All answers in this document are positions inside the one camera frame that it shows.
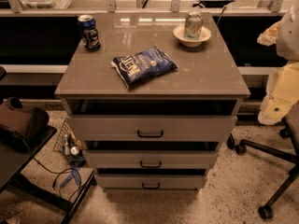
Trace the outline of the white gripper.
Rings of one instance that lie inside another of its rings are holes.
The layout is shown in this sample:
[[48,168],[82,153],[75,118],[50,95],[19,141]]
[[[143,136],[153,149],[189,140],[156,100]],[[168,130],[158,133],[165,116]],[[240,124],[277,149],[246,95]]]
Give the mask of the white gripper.
[[[276,43],[278,36],[277,21],[267,28],[257,38],[264,46]],[[299,62],[288,61],[281,68],[273,68],[266,85],[266,95],[263,98],[258,115],[258,121],[263,125],[274,125],[281,121],[299,101]]]

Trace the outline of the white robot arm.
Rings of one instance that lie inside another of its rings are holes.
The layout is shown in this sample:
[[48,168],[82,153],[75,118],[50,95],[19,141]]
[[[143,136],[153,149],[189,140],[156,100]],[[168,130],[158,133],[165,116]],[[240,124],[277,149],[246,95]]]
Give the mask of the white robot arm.
[[257,38],[259,44],[275,45],[287,64],[273,68],[258,115],[264,125],[274,125],[299,101],[299,6],[293,5],[283,18]]

